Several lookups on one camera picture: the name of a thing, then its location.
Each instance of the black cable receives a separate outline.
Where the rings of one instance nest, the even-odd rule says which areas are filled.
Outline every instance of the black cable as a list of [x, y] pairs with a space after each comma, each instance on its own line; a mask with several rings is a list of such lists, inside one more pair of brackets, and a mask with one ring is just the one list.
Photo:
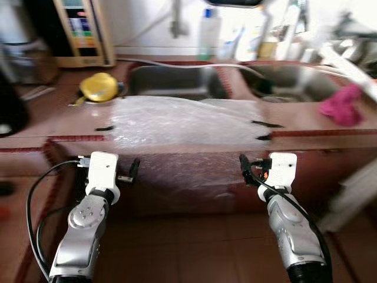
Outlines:
[[293, 200], [291, 200], [289, 197], [287, 197], [284, 193], [281, 193], [279, 192], [278, 190], [276, 190], [275, 188], [271, 187], [270, 185], [267, 185], [265, 184], [265, 182], [263, 182], [260, 178], [258, 178], [254, 173], [253, 171], [250, 169], [249, 172], [252, 174], [252, 178], [257, 182], [259, 183], [260, 185], [268, 188], [269, 190], [273, 191], [274, 193], [278, 194], [279, 196], [281, 196], [283, 199], [285, 199], [287, 202], [289, 202], [291, 205], [293, 205], [304, 217], [305, 219], [309, 222], [309, 226], [311, 228], [311, 230], [313, 231], [313, 233], [317, 236], [318, 238], [318, 241], [319, 241], [319, 245], [320, 245], [320, 248], [323, 252], [323, 256], [325, 258], [325, 261], [326, 261], [326, 264], [329, 268], [329, 272], [330, 272], [330, 276], [331, 276], [331, 280], [332, 280], [332, 262], [331, 262], [331, 255], [330, 255], [330, 251], [329, 251], [329, 248], [326, 244], [326, 241], [325, 239], [323, 238], [323, 235], [322, 233], [320, 232], [320, 230], [318, 229], [317, 225], [314, 223], [314, 221], [311, 220], [310, 216], [306, 213], [305, 210], [303, 210], [296, 202], [294, 202]]
[[39, 256], [41, 257], [41, 261], [44, 263], [44, 265], [48, 269], [50, 269], [49, 264], [46, 260], [45, 254], [43, 253], [43, 247], [42, 247], [42, 231], [43, 231], [43, 228], [45, 226], [46, 220], [47, 220], [47, 218], [54, 215], [55, 213], [58, 213], [58, 212], [63, 211], [63, 210], [72, 209], [72, 208], [73, 208], [72, 206], [65, 206], [63, 208], [54, 209], [54, 210], [48, 212], [46, 214], [46, 216], [44, 216], [42, 218], [41, 222], [38, 225], [38, 229], [37, 229], [37, 250], [38, 250]]
[[31, 186], [29, 193], [28, 193], [27, 202], [26, 202], [26, 221], [27, 221], [27, 226], [28, 226], [28, 233], [29, 233], [29, 240], [30, 240], [30, 244], [31, 244], [31, 249], [33, 251], [35, 259], [37, 260], [37, 264], [39, 265], [39, 268], [41, 269], [41, 271], [42, 271], [42, 273], [43, 273], [43, 275], [44, 275], [44, 277], [46, 278], [47, 281], [49, 281], [48, 268], [47, 268], [47, 266], [45, 266], [41, 257], [39, 256], [39, 253], [37, 252], [37, 243], [36, 243], [36, 240], [35, 240], [33, 227], [32, 227], [31, 199], [32, 199], [32, 195], [34, 193], [34, 190], [37, 188], [37, 186], [39, 185], [41, 180], [43, 180], [51, 171], [55, 170], [56, 168], [58, 168], [62, 165], [69, 164], [69, 163], [78, 163], [78, 161], [77, 160], [70, 160], [70, 161], [65, 161], [65, 162], [59, 163], [59, 164], [53, 166], [52, 168], [48, 169], [42, 176], [40, 176], [38, 178], [38, 180], [35, 181], [35, 183]]

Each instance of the kitchen sink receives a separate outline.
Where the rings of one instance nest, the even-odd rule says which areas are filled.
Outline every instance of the kitchen sink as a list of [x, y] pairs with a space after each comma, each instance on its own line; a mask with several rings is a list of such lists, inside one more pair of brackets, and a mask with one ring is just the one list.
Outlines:
[[314, 102], [331, 97], [340, 87], [326, 74], [302, 65], [253, 65], [248, 66], [273, 83], [272, 94], [257, 90], [258, 78], [240, 70], [253, 94], [273, 103]]
[[195, 69], [138, 67], [130, 73], [128, 93], [131, 96], [169, 96], [190, 100], [228, 98], [213, 67]]

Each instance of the countertop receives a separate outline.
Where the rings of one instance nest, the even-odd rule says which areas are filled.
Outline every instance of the countertop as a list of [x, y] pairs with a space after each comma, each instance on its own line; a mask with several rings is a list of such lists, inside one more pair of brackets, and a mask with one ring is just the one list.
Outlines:
[[[156, 61], [195, 60], [193, 57], [147, 58]], [[0, 148], [37, 147], [42, 145], [47, 137], [62, 136], [104, 136], [107, 142], [111, 142], [110, 131], [96, 129], [112, 126], [111, 112], [117, 100], [104, 105], [83, 104], [79, 107], [68, 105], [75, 101], [78, 85], [84, 78], [103, 71], [111, 74], [118, 81], [124, 81], [130, 64], [132, 63], [118, 61], [113, 68], [64, 70], [53, 85], [56, 88], [55, 91], [28, 103], [31, 113], [29, 126], [11, 137], [1, 139]], [[222, 71], [224, 76], [221, 79], [231, 90], [232, 99], [255, 101], [263, 112], [265, 122], [283, 126], [283, 128], [272, 129], [273, 140], [270, 145], [272, 150], [343, 146], [371, 147], [376, 144], [377, 104], [368, 98], [361, 99], [356, 105], [363, 121], [357, 126], [343, 127], [321, 115], [318, 112], [319, 103], [268, 103], [261, 101], [247, 88], [238, 70], [223, 68]], [[17, 89], [19, 95], [23, 95], [32, 88], [18, 87]]]

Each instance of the bubble wrap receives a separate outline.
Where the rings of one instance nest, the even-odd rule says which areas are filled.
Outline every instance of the bubble wrap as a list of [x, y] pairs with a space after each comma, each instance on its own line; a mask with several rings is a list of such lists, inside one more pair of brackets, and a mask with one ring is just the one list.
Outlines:
[[257, 103], [249, 100], [129, 96], [113, 108], [115, 146], [127, 149], [151, 146], [231, 145], [250, 150], [266, 146], [267, 127]]
[[240, 153], [250, 160], [266, 157], [264, 151], [121, 155], [121, 175], [127, 174], [135, 157], [141, 163], [135, 184], [118, 184], [122, 196], [112, 218], [264, 209], [256, 190], [245, 185]]

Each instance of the white wall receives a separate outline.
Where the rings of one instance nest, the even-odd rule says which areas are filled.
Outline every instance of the white wall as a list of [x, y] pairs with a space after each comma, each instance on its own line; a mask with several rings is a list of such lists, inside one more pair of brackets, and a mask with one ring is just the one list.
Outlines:
[[[334, 26], [340, 15], [354, 2], [370, 0], [307, 0], [310, 13], [310, 30], [324, 25]], [[199, 38], [200, 18], [207, 6], [204, 0], [181, 0], [182, 23], [187, 35], [174, 39], [170, 32], [173, 0], [106, 0], [105, 9], [118, 54], [195, 55]], [[265, 0], [266, 11], [271, 15], [270, 27], [278, 25], [289, 0]], [[241, 17], [252, 17], [254, 10], [220, 7], [223, 25]]]

